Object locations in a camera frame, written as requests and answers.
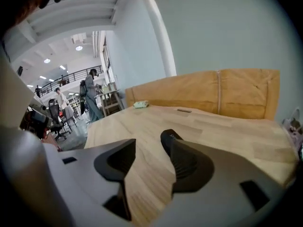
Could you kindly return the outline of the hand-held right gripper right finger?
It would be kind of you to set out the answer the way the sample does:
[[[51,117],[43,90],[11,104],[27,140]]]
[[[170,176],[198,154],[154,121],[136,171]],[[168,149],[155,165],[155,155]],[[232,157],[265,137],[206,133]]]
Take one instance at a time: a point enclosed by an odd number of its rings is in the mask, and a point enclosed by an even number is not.
[[[176,181],[152,227],[257,227],[285,193],[240,155],[183,140],[162,140],[162,146]]]

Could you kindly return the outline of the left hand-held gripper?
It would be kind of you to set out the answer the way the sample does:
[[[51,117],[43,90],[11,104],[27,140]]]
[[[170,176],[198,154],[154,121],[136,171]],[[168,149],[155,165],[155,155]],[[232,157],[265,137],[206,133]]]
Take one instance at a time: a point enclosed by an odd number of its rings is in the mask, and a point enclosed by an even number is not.
[[[45,139],[52,125],[52,119],[29,106],[20,123],[20,129],[29,131],[39,139]]]

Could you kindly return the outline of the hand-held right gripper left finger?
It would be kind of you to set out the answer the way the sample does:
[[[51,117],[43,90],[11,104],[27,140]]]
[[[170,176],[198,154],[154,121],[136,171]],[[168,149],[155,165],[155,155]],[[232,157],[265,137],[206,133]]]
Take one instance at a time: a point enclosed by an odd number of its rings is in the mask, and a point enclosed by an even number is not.
[[[71,227],[132,227],[125,177],[136,155],[136,140],[58,152],[44,145],[48,174]]]

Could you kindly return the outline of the black zippered case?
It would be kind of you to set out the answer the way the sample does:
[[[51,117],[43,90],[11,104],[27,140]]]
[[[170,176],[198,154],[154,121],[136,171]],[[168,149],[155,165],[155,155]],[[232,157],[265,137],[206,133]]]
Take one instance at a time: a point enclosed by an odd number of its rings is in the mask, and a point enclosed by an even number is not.
[[[170,150],[175,140],[183,140],[173,129],[164,130],[160,134],[160,141],[163,149],[170,157]]]

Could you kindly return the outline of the black office chair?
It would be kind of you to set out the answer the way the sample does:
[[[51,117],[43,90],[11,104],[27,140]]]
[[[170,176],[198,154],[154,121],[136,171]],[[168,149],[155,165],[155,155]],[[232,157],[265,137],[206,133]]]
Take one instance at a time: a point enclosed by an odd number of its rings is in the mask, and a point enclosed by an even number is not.
[[[48,109],[52,119],[52,127],[50,128],[51,132],[56,133],[55,140],[57,141],[59,138],[63,137],[67,139],[65,136],[70,131],[66,131],[64,128],[64,123],[60,118],[60,108],[54,99],[50,99],[48,102]]]

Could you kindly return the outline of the grey office chair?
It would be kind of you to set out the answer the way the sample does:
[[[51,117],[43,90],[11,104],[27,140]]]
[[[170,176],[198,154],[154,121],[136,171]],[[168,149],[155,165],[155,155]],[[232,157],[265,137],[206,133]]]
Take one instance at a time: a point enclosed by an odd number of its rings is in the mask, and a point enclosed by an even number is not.
[[[69,121],[72,120],[74,125],[77,126],[76,119],[74,118],[74,110],[71,105],[67,105],[63,110],[63,122],[66,123],[69,127]]]

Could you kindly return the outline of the black balcony railing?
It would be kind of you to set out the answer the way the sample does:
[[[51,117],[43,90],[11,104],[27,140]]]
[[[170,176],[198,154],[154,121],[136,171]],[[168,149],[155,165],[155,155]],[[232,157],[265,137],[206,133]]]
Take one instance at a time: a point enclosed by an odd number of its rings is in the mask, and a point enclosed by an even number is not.
[[[78,80],[84,80],[86,76],[89,74],[90,70],[95,69],[97,71],[97,74],[100,75],[104,72],[102,69],[102,66],[95,66],[83,70],[79,70],[77,72],[67,74],[60,76],[58,79],[50,81],[46,85],[39,88],[39,95],[40,97],[43,97],[44,95],[47,95],[48,93],[55,92],[55,89],[58,87],[66,86],[67,84],[70,84],[72,82],[78,81]]]

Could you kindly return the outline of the white printed plastic bag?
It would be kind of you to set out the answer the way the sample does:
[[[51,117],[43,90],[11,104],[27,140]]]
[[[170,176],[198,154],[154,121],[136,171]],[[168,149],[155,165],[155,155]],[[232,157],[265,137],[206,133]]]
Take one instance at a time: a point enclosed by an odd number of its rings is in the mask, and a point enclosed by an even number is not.
[[[289,118],[283,119],[282,125],[292,134],[303,135],[303,124],[300,122],[300,108],[296,107]]]

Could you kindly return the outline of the wooden rack table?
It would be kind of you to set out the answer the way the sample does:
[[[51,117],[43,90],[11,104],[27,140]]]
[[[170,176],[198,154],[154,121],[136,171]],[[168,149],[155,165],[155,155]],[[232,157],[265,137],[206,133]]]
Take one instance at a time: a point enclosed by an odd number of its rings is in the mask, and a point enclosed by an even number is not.
[[[116,87],[115,82],[102,86],[101,89],[97,91],[95,99],[96,102],[101,105],[101,110],[105,117],[124,110],[119,89]]]

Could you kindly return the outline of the green wet wipes packet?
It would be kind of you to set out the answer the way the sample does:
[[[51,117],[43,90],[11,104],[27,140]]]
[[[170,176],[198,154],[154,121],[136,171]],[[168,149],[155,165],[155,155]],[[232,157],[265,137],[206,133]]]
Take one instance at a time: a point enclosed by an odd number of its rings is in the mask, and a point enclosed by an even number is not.
[[[147,101],[147,100],[138,101],[138,102],[135,102],[135,103],[133,104],[133,107],[134,107],[135,109],[146,108],[146,107],[148,107],[148,106],[149,106],[149,101]]]

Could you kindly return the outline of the white round pipe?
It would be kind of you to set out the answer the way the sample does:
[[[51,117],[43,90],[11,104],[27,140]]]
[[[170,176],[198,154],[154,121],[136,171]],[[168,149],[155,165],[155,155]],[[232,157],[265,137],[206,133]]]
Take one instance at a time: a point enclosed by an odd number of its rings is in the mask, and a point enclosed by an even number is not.
[[[155,0],[144,0],[158,42],[166,77],[177,75],[169,35]]]

